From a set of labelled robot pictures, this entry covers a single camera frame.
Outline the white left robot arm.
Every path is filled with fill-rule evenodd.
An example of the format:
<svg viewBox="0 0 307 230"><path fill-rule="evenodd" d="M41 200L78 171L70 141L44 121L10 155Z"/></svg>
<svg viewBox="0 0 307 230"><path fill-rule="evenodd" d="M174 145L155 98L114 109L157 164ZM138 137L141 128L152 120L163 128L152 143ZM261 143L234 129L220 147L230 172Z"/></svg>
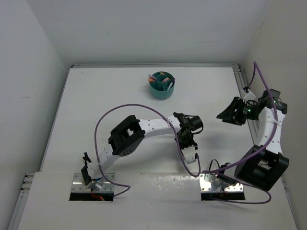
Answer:
<svg viewBox="0 0 307 230"><path fill-rule="evenodd" d="M150 137L177 134L175 141L179 143L179 153L187 164L198 160L198 145L194 135L203 131L203 123L199 116L187 116L174 112L166 120L137 119L130 115L119 123L111 132L108 144L101 152L99 159L92 161L84 154L85 166L81 169L83 184L87 189L96 189L103 184L101 171L105 172L120 157L132 154L140 143Z"/></svg>

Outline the purple capped white pen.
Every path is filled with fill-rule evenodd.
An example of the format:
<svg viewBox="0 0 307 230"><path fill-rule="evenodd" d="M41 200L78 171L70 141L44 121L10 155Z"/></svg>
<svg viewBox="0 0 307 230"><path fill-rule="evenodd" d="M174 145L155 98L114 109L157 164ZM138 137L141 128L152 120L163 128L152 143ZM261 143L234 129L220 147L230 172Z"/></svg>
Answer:
<svg viewBox="0 0 307 230"><path fill-rule="evenodd" d="M171 83L169 84L167 90L170 90L170 89L172 88L172 86L174 85L174 83L175 83L175 78L173 78L173 79L171 80Z"/></svg>

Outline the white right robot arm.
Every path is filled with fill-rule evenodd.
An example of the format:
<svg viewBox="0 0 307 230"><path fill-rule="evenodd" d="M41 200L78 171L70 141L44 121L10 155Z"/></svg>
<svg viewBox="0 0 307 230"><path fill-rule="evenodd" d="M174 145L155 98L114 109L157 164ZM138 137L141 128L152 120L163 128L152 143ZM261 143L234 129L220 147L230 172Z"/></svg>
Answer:
<svg viewBox="0 0 307 230"><path fill-rule="evenodd" d="M235 178L263 191L269 191L289 166L283 156L281 130L288 106L280 92L264 91L260 98L245 87L244 97L235 97L217 118L225 123L241 126L247 120L258 121L259 128L254 146L236 166Z"/></svg>

